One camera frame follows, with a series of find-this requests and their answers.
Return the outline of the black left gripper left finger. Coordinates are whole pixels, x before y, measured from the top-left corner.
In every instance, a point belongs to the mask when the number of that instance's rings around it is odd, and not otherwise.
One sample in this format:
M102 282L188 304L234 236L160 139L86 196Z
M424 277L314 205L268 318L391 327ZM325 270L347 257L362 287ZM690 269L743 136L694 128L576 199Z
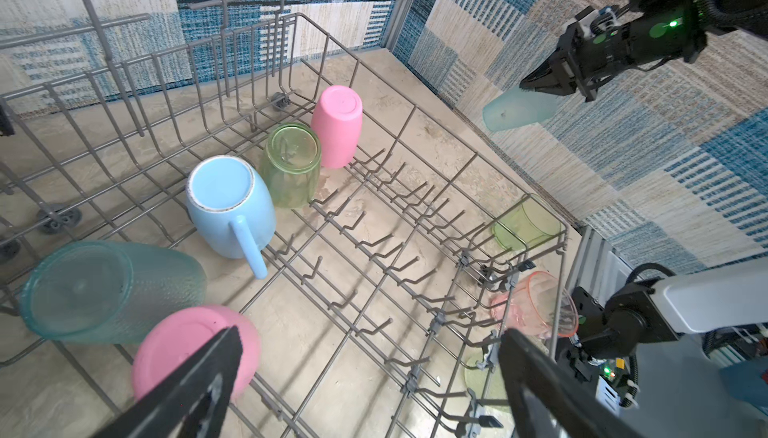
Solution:
M234 390L242 343L219 331L97 437L218 437Z

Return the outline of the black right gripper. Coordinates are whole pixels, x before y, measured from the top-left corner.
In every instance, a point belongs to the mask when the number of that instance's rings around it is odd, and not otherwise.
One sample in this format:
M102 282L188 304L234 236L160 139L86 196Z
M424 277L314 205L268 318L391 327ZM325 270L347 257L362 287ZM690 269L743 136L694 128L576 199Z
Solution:
M621 18L628 6L596 10L588 6L565 28L556 49L544 63L520 82L529 92L555 92L564 97L580 94L586 102L599 89L635 66L631 59L629 24Z

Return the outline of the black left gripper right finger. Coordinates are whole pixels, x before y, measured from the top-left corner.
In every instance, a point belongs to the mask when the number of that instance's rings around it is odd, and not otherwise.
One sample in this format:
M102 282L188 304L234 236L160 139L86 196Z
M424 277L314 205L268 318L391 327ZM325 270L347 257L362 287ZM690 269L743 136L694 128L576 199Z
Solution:
M500 337L499 366L519 437L637 437L522 333Z

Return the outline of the magenta pink cup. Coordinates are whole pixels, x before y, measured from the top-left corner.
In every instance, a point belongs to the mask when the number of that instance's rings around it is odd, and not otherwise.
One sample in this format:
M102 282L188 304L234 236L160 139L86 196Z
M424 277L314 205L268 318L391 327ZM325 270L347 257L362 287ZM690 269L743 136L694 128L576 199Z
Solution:
M236 327L242 355L232 392L239 399L260 365L261 340L245 316L221 305L178 311L155 326L141 343L132 366L134 397L142 399L219 331Z

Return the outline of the teal translucent cup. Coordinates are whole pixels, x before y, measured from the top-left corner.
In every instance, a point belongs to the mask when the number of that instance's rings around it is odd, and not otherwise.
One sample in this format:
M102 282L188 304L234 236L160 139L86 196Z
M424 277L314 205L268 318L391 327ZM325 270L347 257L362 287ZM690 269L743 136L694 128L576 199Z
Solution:
M203 303L193 257L139 243L81 241L45 258L20 296L27 328L51 341L134 344L163 319Z

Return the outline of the light blue mug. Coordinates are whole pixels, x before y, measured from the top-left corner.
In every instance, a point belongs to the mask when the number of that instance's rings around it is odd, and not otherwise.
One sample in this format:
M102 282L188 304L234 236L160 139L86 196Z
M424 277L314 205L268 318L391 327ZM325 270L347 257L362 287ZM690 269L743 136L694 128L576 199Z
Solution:
M245 160L220 155L199 163L186 183L188 214L219 255L244 259L254 277L268 276L262 250L272 240L276 212L266 184Z

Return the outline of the pink plastic cup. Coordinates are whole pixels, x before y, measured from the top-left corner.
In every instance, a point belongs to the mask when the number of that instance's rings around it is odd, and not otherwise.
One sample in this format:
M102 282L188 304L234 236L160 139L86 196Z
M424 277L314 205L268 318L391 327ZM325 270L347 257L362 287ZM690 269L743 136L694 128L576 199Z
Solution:
M340 169L354 158L363 124L363 103L359 95L345 86L330 86L315 107L311 129L321 149L321 166Z

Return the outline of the green translucent cup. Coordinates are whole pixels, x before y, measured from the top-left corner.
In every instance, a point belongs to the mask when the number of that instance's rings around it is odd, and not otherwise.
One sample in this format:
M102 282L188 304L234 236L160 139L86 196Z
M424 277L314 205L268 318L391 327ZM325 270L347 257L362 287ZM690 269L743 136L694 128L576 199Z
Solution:
M318 137L302 123L280 125L269 134L259 174L276 208L302 208L314 199L321 158Z

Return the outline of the green cup by right arm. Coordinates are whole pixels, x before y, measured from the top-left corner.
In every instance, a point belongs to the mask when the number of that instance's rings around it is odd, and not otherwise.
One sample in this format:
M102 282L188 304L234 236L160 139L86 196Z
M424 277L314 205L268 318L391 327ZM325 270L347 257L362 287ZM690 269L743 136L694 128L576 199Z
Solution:
M492 227L498 245L514 253L530 251L557 237L563 230L553 211L534 197L522 201Z

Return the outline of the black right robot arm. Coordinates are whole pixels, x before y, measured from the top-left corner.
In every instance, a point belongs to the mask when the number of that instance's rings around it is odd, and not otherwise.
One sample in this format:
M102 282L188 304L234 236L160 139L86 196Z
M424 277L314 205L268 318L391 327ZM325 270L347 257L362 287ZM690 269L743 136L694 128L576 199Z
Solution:
M524 78L519 91L536 103L598 90L628 70L649 72L673 60L696 60L711 34L736 30L767 34L767 0L629 0L636 17L620 22L612 8L583 10L556 50ZM632 403L636 375L617 376L605 363L634 360L641 344L759 325L767 320L767 260L743 258L696 274L659 263L635 267L605 304L583 288L572 292L577 333L556 343L556 363L536 358L516 332L501 341L501 370L509 403L524 437L627 437L630 428L599 399L614 394Z

